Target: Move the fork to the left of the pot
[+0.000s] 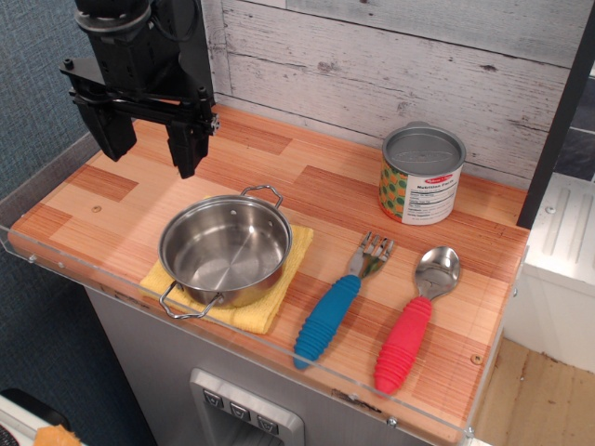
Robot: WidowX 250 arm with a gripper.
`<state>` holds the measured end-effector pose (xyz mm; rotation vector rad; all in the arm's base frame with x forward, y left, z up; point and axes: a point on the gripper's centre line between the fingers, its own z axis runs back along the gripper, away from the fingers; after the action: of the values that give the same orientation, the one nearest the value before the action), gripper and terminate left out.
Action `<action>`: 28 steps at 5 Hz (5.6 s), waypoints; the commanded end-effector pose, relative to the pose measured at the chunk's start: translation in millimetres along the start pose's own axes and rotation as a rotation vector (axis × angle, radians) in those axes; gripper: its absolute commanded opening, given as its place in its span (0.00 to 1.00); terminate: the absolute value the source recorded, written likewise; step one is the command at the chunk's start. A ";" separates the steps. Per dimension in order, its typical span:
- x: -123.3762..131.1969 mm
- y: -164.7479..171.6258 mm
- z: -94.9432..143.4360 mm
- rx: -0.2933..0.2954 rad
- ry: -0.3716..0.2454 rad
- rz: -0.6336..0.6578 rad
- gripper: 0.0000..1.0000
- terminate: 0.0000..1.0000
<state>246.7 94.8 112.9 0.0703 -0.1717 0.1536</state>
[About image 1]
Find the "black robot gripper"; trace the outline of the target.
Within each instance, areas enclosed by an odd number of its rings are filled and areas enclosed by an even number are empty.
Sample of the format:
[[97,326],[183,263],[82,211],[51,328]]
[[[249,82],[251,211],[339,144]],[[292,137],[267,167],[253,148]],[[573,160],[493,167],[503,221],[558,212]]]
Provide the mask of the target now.
[[74,20],[92,54],[65,59],[59,69],[69,77],[72,100],[103,153],[119,161],[136,144],[134,121],[153,122],[166,127],[180,177],[192,177],[208,154],[218,117],[212,109],[208,128],[193,106],[159,94],[177,50],[160,36],[152,12],[77,12]]

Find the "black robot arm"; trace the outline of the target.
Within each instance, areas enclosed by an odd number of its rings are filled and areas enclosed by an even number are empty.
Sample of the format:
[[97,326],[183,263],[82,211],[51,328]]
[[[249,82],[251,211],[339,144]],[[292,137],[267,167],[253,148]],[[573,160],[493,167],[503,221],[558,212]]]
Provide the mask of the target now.
[[218,129],[200,2],[79,1],[74,18],[94,55],[60,70],[99,147],[117,161],[137,142],[134,121],[160,124],[173,165],[192,177]]

